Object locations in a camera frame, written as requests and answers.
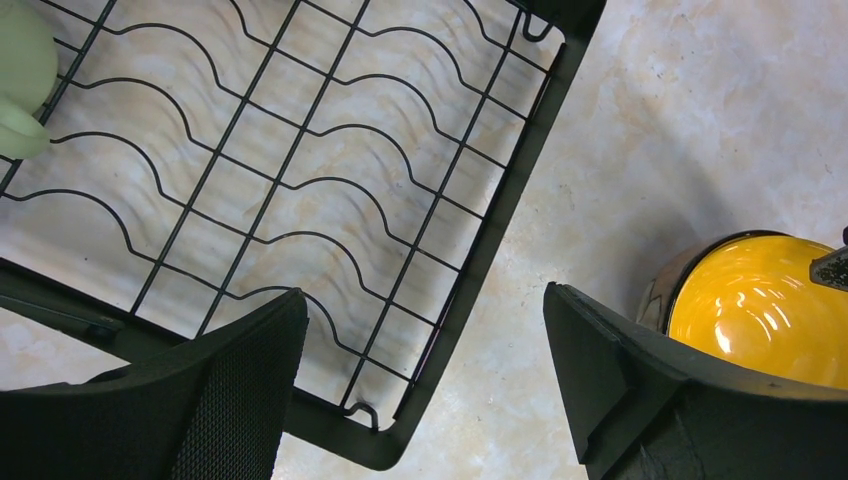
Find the yellow bowl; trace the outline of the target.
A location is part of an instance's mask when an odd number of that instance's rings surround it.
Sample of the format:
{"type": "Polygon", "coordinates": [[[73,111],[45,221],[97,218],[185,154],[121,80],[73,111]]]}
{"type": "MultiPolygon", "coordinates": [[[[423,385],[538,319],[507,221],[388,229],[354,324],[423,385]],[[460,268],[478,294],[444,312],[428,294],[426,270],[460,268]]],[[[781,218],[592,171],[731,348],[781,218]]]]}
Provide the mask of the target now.
{"type": "Polygon", "coordinates": [[[846,388],[847,294],[809,276],[832,251],[778,234],[725,242],[685,275],[667,336],[747,369],[846,388]]]}

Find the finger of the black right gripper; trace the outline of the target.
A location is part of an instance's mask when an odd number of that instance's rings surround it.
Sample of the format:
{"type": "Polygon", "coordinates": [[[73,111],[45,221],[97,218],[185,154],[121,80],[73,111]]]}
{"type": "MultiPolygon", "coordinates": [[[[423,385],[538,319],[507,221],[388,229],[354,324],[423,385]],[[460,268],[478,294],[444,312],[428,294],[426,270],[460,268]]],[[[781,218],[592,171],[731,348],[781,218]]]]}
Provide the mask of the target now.
{"type": "Polygon", "coordinates": [[[809,278],[817,285],[847,291],[847,229],[843,230],[844,245],[811,262],[809,278]]]}

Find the green white mug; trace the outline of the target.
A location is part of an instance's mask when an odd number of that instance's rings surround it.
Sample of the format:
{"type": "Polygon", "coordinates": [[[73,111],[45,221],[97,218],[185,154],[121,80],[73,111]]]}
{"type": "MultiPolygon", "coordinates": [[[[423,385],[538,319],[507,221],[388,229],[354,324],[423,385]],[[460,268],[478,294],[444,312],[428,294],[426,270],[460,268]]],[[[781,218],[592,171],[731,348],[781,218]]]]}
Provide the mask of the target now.
{"type": "Polygon", "coordinates": [[[49,25],[25,1],[1,3],[1,154],[27,159],[49,145],[35,113],[48,100],[58,73],[49,25]]]}

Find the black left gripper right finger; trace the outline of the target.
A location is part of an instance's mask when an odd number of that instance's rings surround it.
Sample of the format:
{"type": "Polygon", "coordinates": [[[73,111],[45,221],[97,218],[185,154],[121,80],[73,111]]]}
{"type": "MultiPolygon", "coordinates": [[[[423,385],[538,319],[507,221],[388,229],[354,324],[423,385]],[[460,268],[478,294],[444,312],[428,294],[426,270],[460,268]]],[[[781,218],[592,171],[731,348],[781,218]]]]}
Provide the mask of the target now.
{"type": "Polygon", "coordinates": [[[847,394],[749,370],[572,286],[543,316],[578,461],[592,479],[843,479],[847,394]]]}

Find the black wire dish rack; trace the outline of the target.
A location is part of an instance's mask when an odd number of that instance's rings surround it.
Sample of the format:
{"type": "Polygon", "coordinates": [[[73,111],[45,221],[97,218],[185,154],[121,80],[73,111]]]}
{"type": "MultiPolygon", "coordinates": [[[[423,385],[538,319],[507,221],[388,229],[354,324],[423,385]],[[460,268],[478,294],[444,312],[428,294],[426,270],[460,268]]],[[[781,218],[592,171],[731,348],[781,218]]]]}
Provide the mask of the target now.
{"type": "Polygon", "coordinates": [[[601,1],[33,1],[49,147],[1,160],[1,305],[126,359],[298,291],[290,433],[405,453],[601,1]]]}

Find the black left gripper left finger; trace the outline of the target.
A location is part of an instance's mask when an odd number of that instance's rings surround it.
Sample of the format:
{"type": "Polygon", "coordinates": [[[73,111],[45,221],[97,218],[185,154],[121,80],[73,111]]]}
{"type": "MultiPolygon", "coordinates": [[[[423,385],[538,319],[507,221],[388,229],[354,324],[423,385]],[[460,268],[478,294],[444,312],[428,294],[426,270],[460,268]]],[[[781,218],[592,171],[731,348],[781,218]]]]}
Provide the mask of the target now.
{"type": "Polygon", "coordinates": [[[1,395],[5,479],[267,479],[308,317],[289,291],[82,384],[1,395]]]}

